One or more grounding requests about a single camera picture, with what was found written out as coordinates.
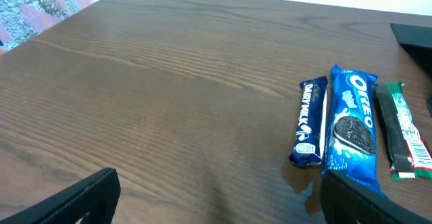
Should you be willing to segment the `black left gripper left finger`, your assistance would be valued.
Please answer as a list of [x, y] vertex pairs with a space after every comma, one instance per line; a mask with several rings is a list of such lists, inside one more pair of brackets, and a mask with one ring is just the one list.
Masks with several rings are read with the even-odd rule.
[[117, 171], [104, 168], [1, 224], [111, 224], [121, 194]]

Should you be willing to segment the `blue Oreo cookie pack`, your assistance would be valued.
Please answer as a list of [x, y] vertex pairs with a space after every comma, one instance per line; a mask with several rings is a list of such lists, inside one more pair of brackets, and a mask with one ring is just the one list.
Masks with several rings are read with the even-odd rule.
[[323, 174], [337, 171], [383, 195], [377, 181], [377, 140], [373, 86], [368, 72], [331, 69], [333, 98], [325, 143]]

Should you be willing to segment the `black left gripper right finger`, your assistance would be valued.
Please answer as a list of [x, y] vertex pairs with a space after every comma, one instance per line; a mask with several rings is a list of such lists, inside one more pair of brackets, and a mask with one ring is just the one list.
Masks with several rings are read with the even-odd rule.
[[326, 224], [431, 224], [430, 220], [334, 170], [322, 179], [320, 203]]

